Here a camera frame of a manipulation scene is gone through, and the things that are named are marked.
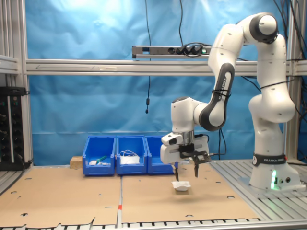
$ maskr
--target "wooden block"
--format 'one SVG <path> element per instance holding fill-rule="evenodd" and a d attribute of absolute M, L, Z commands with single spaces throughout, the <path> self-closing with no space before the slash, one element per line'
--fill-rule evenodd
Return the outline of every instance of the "wooden block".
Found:
<path fill-rule="evenodd" d="M 70 168 L 71 169 L 81 169 L 82 168 L 82 157 L 72 157 Z"/>

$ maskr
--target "electrical panel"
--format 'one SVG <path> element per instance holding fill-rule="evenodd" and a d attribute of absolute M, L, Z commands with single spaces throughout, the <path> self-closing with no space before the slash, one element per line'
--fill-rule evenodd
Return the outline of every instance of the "electrical panel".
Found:
<path fill-rule="evenodd" d="M 11 139 L 8 97 L 0 96 L 0 162 L 11 163 Z"/>
<path fill-rule="evenodd" d="M 24 88 L 0 87 L 0 171 L 23 170 L 24 132 L 21 99 Z"/>

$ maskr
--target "cardboard sheet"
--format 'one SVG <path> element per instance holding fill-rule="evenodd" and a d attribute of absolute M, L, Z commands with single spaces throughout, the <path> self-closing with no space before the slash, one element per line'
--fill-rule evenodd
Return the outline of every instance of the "cardboard sheet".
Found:
<path fill-rule="evenodd" d="M 36 168 L 0 196 L 0 227 L 52 228 L 117 223 L 120 177 L 82 169 Z"/>
<path fill-rule="evenodd" d="M 251 219 L 258 215 L 209 165 L 180 165 L 179 179 L 191 188 L 176 191 L 175 176 L 123 177 L 122 222 L 165 222 L 214 219 Z"/>

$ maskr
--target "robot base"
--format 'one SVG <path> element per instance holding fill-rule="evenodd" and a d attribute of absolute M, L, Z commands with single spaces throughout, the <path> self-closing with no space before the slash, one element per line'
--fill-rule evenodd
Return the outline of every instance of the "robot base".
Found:
<path fill-rule="evenodd" d="M 253 168 L 251 178 L 241 178 L 239 182 L 257 198 L 266 194 L 302 192 L 305 184 L 298 172 L 288 163 L 279 165 L 261 164 Z"/>
<path fill-rule="evenodd" d="M 282 194 L 286 192 L 304 192 L 306 191 L 306 186 L 304 184 L 299 184 L 295 186 L 288 187 L 286 189 L 259 189 L 252 186 L 250 183 L 250 178 L 248 177 L 241 177 L 238 178 L 239 184 L 241 184 L 251 195 L 256 197 L 257 199 L 263 199 L 265 197 L 271 197 L 274 194 L 276 197 L 279 197 L 279 194 L 284 197 Z"/>

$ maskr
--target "green led light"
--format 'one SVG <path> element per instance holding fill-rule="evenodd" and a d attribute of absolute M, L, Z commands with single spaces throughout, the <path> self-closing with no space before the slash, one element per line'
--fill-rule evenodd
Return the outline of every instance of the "green led light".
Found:
<path fill-rule="evenodd" d="M 272 173 L 272 180 L 271 180 L 271 189 L 274 189 L 275 186 L 275 178 L 276 178 L 276 170 Z"/>

